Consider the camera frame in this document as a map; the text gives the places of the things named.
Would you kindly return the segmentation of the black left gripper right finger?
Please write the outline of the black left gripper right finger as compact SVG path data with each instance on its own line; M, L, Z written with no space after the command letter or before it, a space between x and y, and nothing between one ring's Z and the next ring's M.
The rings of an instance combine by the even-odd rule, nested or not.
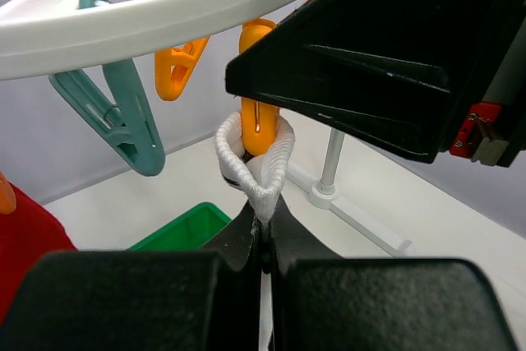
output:
M275 350L515 350L490 281L449 257L345 258L279 201L270 221Z

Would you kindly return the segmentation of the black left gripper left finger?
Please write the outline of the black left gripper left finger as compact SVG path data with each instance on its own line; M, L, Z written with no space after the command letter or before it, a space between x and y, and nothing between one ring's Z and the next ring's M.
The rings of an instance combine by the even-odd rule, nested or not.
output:
M260 225L245 205L193 251L54 252L25 276L4 350L255 350Z

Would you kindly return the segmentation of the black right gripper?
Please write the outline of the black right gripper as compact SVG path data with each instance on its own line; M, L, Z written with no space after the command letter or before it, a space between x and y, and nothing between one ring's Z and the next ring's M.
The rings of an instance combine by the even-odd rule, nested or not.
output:
M509 167L525 149L525 0L452 2L448 151L485 166Z

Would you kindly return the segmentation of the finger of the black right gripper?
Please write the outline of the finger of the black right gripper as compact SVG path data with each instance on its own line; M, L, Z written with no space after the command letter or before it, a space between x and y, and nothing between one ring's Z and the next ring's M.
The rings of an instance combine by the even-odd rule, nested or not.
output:
M226 90L402 158L448 151L452 0L310 0L232 60Z

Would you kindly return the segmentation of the white sock with black stripes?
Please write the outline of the white sock with black stripes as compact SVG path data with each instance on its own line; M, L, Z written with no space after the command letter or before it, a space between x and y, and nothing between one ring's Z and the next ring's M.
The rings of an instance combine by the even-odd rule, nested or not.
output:
M276 211L295 143L290 123L279 116L276 138L262 155L250 155L242 143L242 117L230 114L215 133L215 153L225 182L243 192L264 231Z

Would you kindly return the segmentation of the red christmas sock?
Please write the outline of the red christmas sock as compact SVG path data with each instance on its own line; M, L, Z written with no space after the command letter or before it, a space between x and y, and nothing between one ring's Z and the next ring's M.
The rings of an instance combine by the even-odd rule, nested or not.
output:
M74 251L62 224L19 188L16 210L1 216L1 318L4 319L21 282L44 255Z

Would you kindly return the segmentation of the white round clip hanger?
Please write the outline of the white round clip hanger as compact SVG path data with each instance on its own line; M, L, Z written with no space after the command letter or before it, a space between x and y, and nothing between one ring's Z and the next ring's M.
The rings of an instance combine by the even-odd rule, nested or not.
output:
M1 78L138 57L213 35L296 0L11 0L1 8Z

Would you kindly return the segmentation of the orange clothes peg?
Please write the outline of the orange clothes peg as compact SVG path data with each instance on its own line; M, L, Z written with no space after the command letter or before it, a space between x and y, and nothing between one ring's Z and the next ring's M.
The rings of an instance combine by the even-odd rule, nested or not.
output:
M16 210L16 193L7 178L0 173L0 214L9 215Z

